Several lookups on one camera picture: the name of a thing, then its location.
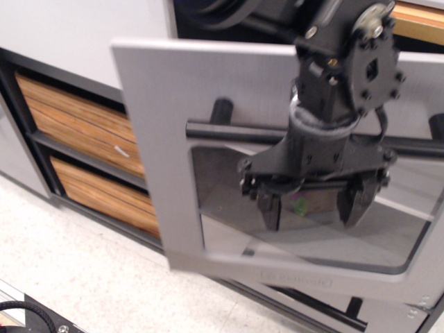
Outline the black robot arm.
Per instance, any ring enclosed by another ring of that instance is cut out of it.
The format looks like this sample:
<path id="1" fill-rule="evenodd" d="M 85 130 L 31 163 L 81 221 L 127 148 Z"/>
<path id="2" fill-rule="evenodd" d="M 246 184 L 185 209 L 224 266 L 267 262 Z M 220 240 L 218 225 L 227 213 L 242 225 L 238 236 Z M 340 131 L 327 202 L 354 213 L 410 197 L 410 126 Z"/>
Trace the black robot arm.
<path id="1" fill-rule="evenodd" d="M 284 138 L 241 160 L 241 190 L 257 201 L 266 227 L 280 226 L 281 197 L 338 189 L 340 219 L 362 220 L 389 183 L 396 161 L 381 146 L 384 104 L 399 96 L 394 1 L 175 1 L 178 16 L 200 28 L 245 25 L 296 48 L 300 63 Z"/>

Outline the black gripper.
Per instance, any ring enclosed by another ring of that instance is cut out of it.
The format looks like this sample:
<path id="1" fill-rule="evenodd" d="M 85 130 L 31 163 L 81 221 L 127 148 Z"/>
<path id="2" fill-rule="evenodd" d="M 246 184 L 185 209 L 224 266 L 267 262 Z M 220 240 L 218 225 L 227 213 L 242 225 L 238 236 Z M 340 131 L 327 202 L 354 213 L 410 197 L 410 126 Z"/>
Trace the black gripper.
<path id="1" fill-rule="evenodd" d="M 302 135 L 292 117 L 281 142 L 239 162 L 241 191 L 257 197 L 267 230 L 277 232 L 282 195 L 339 187 L 340 220 L 345 228 L 353 228 L 389 183 L 389 167 L 396 154 L 379 145 L 382 138 L 310 137 Z"/>

